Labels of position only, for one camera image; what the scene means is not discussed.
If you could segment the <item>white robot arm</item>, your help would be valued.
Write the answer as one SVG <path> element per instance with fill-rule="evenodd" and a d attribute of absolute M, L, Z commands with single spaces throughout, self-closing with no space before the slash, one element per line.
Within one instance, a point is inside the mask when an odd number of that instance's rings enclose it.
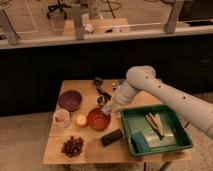
<path fill-rule="evenodd" d="M 159 81 L 151 66 L 131 67 L 126 73 L 126 80 L 116 89 L 112 102 L 106 104 L 102 111 L 108 115 L 118 105 L 130 104 L 141 91 L 159 99 L 213 140 L 213 104 Z"/>

